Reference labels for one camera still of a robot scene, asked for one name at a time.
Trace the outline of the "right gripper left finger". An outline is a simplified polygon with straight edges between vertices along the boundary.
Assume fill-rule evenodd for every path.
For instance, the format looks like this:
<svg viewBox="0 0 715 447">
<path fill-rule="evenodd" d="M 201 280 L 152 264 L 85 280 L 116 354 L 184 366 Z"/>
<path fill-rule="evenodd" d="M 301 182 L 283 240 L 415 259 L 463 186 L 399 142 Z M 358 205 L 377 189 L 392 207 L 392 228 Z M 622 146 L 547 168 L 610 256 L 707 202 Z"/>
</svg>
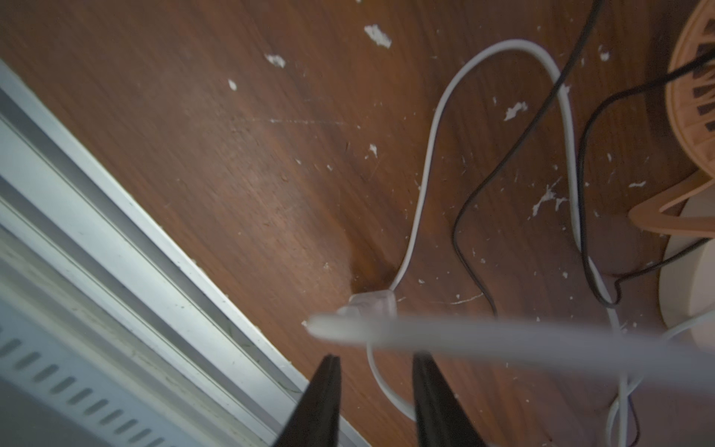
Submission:
<svg viewBox="0 0 715 447">
<path fill-rule="evenodd" d="M 342 368 L 340 358 L 323 358 L 275 447 L 335 447 L 339 441 Z"/>
</svg>

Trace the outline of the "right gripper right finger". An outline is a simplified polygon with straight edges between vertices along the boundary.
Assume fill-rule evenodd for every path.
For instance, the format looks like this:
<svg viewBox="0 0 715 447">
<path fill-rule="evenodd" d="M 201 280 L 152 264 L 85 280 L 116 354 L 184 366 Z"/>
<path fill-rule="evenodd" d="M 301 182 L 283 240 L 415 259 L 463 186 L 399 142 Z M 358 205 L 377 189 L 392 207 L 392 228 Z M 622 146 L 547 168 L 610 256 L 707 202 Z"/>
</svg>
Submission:
<svg viewBox="0 0 715 447">
<path fill-rule="evenodd" d="M 413 356 L 413 398 L 419 446 L 487 447 L 429 353 Z"/>
</svg>

